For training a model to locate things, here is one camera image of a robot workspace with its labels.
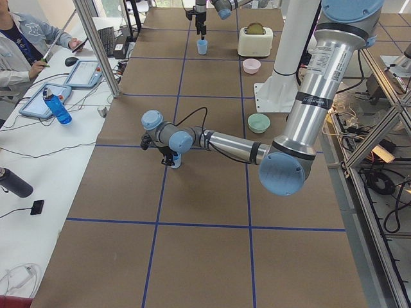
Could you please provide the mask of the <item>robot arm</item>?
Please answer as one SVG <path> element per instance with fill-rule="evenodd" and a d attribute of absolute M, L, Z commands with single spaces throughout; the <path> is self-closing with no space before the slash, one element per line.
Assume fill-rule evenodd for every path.
<path fill-rule="evenodd" d="M 255 164 L 271 193 L 288 196 L 304 185 L 316 157 L 315 141 L 354 53 L 370 47 L 382 1 L 290 1 L 271 77 L 256 85 L 261 112 L 286 112 L 271 144 L 165 121 L 157 110 L 142 116 L 141 147 L 157 148 L 176 167 L 193 146 Z"/>
<path fill-rule="evenodd" d="M 214 9 L 218 13 L 218 16 L 224 20 L 227 19 L 233 10 L 249 3 L 250 0 L 215 0 L 211 1 Z M 191 21 L 195 17 L 195 28 L 197 29 L 197 35 L 200 35 L 200 39 L 204 40 L 207 34 L 206 19 L 207 19 L 207 1 L 197 0 L 191 10 L 186 10 L 186 18 Z"/>

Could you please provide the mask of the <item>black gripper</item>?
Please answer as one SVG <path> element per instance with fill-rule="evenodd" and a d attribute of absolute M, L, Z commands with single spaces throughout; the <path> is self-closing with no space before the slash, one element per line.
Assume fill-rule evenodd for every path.
<path fill-rule="evenodd" d="M 201 29 L 201 40 L 205 39 L 206 35 L 206 13 L 205 12 L 194 12 L 193 15 L 195 16 L 195 26 L 197 29 L 197 35 L 200 34 Z"/>
<path fill-rule="evenodd" d="M 163 146 L 159 148 L 159 151 L 163 155 L 163 159 L 161 161 L 161 164 L 165 166 L 174 166 L 174 156 L 175 152 L 168 146 Z"/>

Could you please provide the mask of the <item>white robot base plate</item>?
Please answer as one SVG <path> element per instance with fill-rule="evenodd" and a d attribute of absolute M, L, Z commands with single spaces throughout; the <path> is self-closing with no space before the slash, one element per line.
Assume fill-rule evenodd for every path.
<path fill-rule="evenodd" d="M 280 74 L 273 70 L 264 83 L 253 85 L 256 111 L 289 113 L 299 90 L 296 73 Z"/>

